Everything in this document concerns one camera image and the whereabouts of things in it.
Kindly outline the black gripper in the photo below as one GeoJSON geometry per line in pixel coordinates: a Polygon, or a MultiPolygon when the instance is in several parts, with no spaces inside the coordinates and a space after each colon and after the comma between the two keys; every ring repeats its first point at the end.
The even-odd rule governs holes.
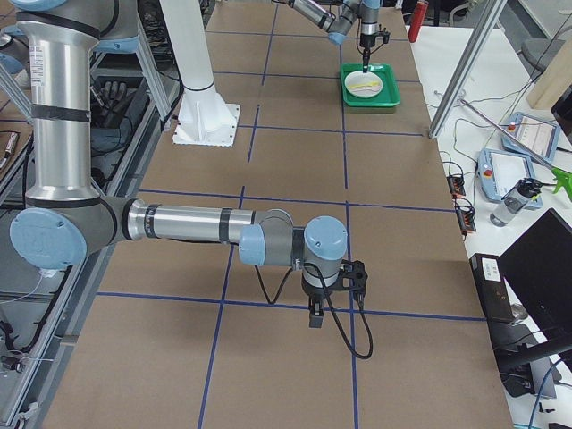
{"type": "Polygon", "coordinates": [[[302,270],[302,290],[308,296],[309,323],[313,329],[319,329],[324,320],[324,300],[326,295],[334,290],[340,290],[342,285],[341,274],[321,278],[313,267],[305,267],[302,270]]]}
{"type": "Polygon", "coordinates": [[[366,34],[361,32],[359,34],[358,45],[362,54],[362,72],[367,73],[369,67],[369,55],[375,46],[375,33],[366,34]]]}

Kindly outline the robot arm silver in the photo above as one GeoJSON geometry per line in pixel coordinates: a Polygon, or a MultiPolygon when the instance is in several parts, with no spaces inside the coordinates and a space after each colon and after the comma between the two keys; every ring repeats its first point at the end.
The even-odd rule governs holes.
{"type": "Polygon", "coordinates": [[[321,326],[343,285],[347,231],[319,216],[295,226],[281,210],[148,204],[137,198],[153,145],[139,149],[126,195],[98,190],[91,176],[90,57],[112,44],[133,52],[143,33],[133,1],[19,1],[29,42],[35,181],[12,221],[15,251],[38,268],[61,270],[125,240],[168,239],[237,247],[247,265],[301,271],[309,324],[321,326]]]}
{"type": "Polygon", "coordinates": [[[381,1],[343,1],[341,12],[337,16],[333,16],[315,1],[291,0],[286,1],[286,4],[327,32],[329,40],[338,46],[345,40],[354,22],[359,21],[358,46],[362,55],[363,73],[369,72],[370,57],[376,39],[382,37],[383,42],[387,42],[385,29],[382,29],[378,22],[381,1]]]}

